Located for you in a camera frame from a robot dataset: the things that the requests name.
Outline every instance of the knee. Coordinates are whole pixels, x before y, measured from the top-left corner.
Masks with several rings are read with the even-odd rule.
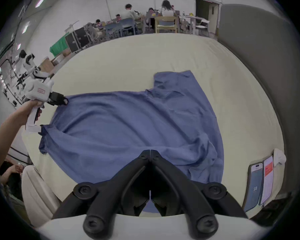
[[[23,169],[22,180],[26,178],[31,178],[31,176],[35,174],[38,174],[36,167],[33,165],[28,165]]]

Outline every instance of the red label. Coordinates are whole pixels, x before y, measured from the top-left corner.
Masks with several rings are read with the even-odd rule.
[[[264,176],[267,176],[269,173],[271,173],[273,170],[273,163],[269,163],[268,165],[265,166],[264,168]]]
[[[38,88],[38,93],[44,94],[46,91],[44,89]]]

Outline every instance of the gray partition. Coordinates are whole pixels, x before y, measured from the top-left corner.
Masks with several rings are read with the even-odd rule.
[[[300,36],[288,20],[251,6],[221,8],[218,41],[254,74],[282,129],[287,162],[280,193],[300,188]]]

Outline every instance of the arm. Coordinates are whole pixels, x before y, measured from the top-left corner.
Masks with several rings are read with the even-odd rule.
[[[23,166],[22,165],[13,165],[13,166],[10,166],[5,172],[4,174],[2,174],[0,176],[0,183],[2,184],[7,184],[8,180],[9,180],[9,177],[11,174],[20,174],[22,173],[23,171]]]
[[[38,100],[30,100],[13,112],[0,126],[0,166],[4,162],[10,146],[21,126],[27,122],[28,115],[35,106],[42,105]]]
[[[134,17],[135,20],[140,19],[140,17],[138,16],[138,14],[134,10],[132,11],[132,14],[133,14],[133,17]]]

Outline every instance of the t-shirt sleeve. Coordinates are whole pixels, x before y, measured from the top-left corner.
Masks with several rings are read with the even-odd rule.
[[[133,11],[132,14],[133,14],[133,17],[135,20],[137,20],[139,18],[138,14],[135,11]]]

